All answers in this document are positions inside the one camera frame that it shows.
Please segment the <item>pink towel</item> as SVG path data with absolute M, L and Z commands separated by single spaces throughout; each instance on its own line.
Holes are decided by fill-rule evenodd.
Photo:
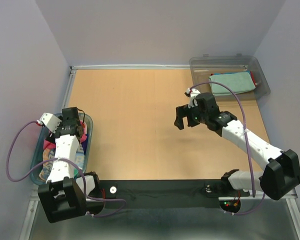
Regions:
M 84 153 L 86 153 L 88 147 L 88 139 L 89 139 L 88 128 L 87 128 L 87 124 L 82 120 L 80 121 L 80 123 L 83 126 L 83 136 L 80 138 L 80 144 L 82 146 Z M 50 131 L 47 137 L 43 141 L 43 150 L 45 149 L 51 150 L 55 148 L 56 148 L 55 135 Z

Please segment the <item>red blue cat towel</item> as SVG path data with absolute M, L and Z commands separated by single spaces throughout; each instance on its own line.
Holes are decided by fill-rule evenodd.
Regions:
M 248 71 L 248 70 L 245 71 L 245 72 L 250 74 L 250 77 L 252 79 L 253 84 L 257 87 L 259 85 L 259 83 L 256 81 L 256 78 L 255 78 L 253 72 L 252 71 Z M 211 73 L 210 74 L 210 76 L 213 76 L 213 75 L 223 75 L 223 73 Z

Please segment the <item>mint green towel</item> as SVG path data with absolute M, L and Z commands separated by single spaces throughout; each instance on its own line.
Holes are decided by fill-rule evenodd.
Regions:
M 256 88 L 250 74 L 245 71 L 215 74 L 210 76 L 208 79 L 210 82 L 216 82 L 225 85 L 235 94 L 247 93 Z

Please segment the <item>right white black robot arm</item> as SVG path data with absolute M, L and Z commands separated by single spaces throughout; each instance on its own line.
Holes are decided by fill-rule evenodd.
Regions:
M 194 88 L 187 89 L 185 95 L 189 97 L 189 103 L 176 107 L 174 125 L 179 130 L 185 127 L 184 118 L 191 128 L 204 124 L 247 153 L 261 168 L 260 172 L 254 173 L 238 169 L 225 173 L 220 182 L 223 194 L 255 190 L 264 192 L 273 200 L 280 200 L 300 184 L 300 163 L 296 152 L 291 149 L 284 151 L 271 145 L 246 129 L 235 115 L 220 111 L 212 93 L 201 93 Z

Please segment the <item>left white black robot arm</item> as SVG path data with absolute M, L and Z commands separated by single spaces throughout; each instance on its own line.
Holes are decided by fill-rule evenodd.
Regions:
M 77 107 L 64 108 L 61 117 L 44 113 L 37 121 L 55 137 L 55 154 L 45 184 L 38 187 L 38 196 L 50 223 L 84 216 L 96 210 L 97 203 L 87 202 L 87 195 L 96 197 L 101 184 L 95 172 L 83 175 L 75 164 L 75 157 L 84 127 Z

